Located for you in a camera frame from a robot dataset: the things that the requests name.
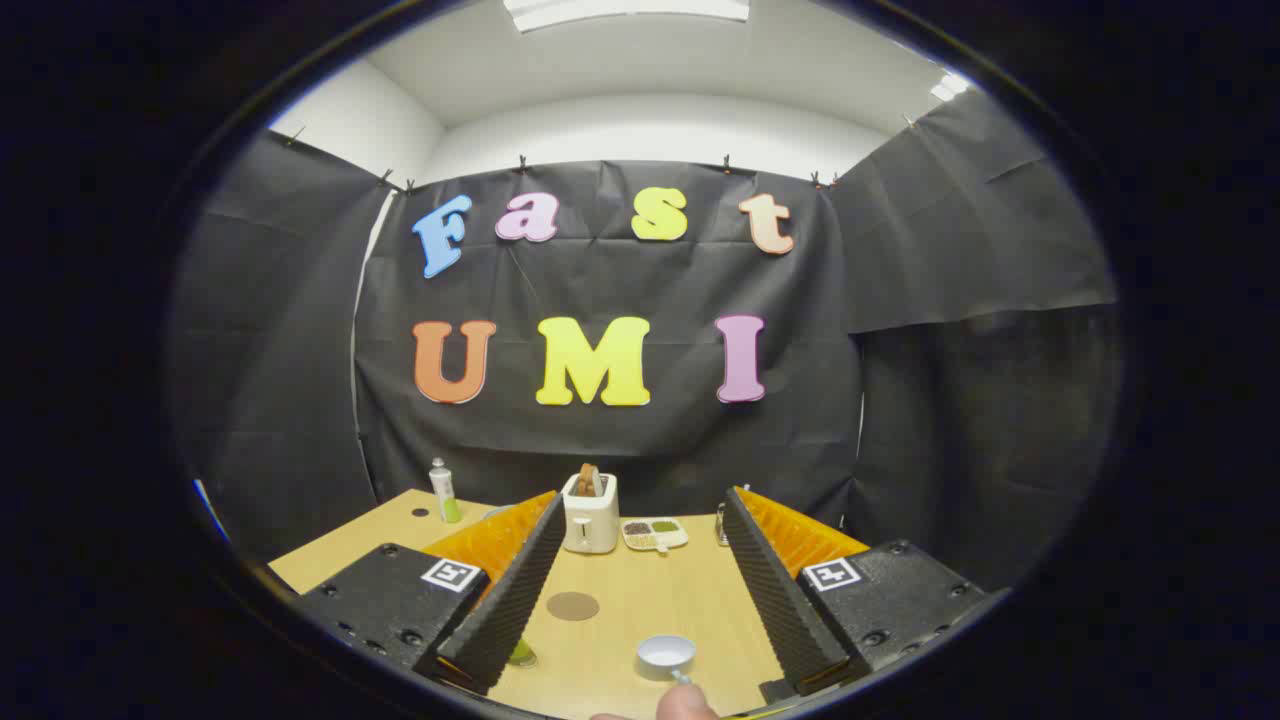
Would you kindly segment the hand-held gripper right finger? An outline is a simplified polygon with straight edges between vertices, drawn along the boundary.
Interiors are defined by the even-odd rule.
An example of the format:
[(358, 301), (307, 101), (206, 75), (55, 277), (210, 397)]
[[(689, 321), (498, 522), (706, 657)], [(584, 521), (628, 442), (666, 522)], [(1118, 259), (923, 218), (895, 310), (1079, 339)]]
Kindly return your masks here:
[(905, 539), (868, 546), (742, 486), (723, 528), (783, 683), (808, 696), (910, 659), (989, 602)]

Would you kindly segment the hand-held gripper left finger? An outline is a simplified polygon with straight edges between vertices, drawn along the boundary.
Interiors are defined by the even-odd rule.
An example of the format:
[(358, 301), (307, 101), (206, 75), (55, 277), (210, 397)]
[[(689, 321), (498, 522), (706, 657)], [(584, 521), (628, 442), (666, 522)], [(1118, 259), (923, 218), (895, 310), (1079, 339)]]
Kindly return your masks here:
[(524, 638), (564, 538), (549, 491), (422, 550), (384, 542), (300, 598), (355, 650), (486, 694)]

